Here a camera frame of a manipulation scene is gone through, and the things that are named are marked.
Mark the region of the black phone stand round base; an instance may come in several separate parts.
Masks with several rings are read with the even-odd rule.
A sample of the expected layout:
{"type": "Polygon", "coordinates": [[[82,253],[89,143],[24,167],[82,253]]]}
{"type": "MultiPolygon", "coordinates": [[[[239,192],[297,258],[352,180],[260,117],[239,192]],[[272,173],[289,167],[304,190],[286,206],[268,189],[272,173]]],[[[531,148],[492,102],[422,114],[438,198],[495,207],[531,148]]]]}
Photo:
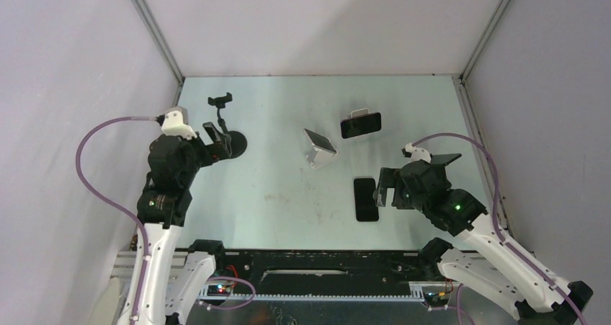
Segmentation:
{"type": "Polygon", "coordinates": [[[209,97],[208,104],[216,108],[217,122],[223,132],[223,136],[228,138],[227,147],[231,150],[229,153],[230,159],[235,159],[241,156],[247,149],[248,141],[246,136],[238,131],[229,130],[226,125],[226,121],[221,116],[221,110],[226,108],[229,102],[233,101],[233,95],[230,92],[226,92],[225,96],[222,97],[209,97]]]}

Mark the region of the black smartphone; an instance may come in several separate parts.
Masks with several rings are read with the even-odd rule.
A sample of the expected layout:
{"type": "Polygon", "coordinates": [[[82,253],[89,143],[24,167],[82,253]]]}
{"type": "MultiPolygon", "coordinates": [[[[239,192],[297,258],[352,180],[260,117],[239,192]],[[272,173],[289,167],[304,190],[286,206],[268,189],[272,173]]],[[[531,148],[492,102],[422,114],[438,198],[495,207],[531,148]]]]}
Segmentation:
{"type": "Polygon", "coordinates": [[[379,211],[373,197],[376,183],[373,178],[360,177],[353,180],[354,206],[356,219],[359,222],[377,222],[379,211]]]}
{"type": "Polygon", "coordinates": [[[340,122],[340,131],[343,139],[375,133],[381,129],[382,116],[379,112],[347,118],[340,122]]]}

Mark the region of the small phone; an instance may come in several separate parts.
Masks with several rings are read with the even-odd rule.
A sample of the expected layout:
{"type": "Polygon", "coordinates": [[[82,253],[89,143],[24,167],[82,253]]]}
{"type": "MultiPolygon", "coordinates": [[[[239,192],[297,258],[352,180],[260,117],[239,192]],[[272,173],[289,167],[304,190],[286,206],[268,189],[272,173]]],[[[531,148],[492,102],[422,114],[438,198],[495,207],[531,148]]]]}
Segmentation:
{"type": "Polygon", "coordinates": [[[312,130],[309,130],[307,128],[304,129],[304,132],[306,136],[308,137],[309,141],[311,142],[311,144],[313,145],[313,147],[327,151],[331,154],[337,153],[335,147],[333,147],[333,145],[331,144],[331,141],[327,137],[320,135],[318,133],[315,133],[312,130]]]}

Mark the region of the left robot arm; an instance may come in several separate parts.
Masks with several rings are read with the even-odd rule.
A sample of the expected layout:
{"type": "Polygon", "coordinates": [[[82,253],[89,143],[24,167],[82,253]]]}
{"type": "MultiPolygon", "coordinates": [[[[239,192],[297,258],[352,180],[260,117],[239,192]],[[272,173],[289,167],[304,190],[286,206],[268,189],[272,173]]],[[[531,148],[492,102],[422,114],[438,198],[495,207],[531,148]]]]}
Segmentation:
{"type": "Polygon", "coordinates": [[[150,170],[137,202],[143,232],[138,235],[137,260],[119,324],[185,324],[206,280],[227,272],[228,260],[220,254],[222,242],[196,240],[178,278],[169,279],[196,174],[231,157],[231,134],[212,122],[203,127],[210,144],[200,136],[162,134],[149,146],[150,170]]]}

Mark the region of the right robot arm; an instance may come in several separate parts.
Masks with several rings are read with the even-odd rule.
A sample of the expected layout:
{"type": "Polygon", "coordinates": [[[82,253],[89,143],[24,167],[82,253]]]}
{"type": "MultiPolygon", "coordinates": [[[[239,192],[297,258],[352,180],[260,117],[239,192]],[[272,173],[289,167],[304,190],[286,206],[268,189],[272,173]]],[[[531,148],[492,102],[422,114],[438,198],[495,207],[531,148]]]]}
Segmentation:
{"type": "Polygon", "coordinates": [[[415,209],[436,228],[475,249],[482,261],[451,243],[432,239],[419,252],[419,271],[428,280],[441,276],[476,291],[505,310],[519,324],[584,324],[583,311],[593,290],[569,282],[539,262],[507,232],[495,227],[486,206],[471,193],[454,189],[444,164],[411,162],[400,169],[382,168],[373,197],[392,206],[415,209]]]}

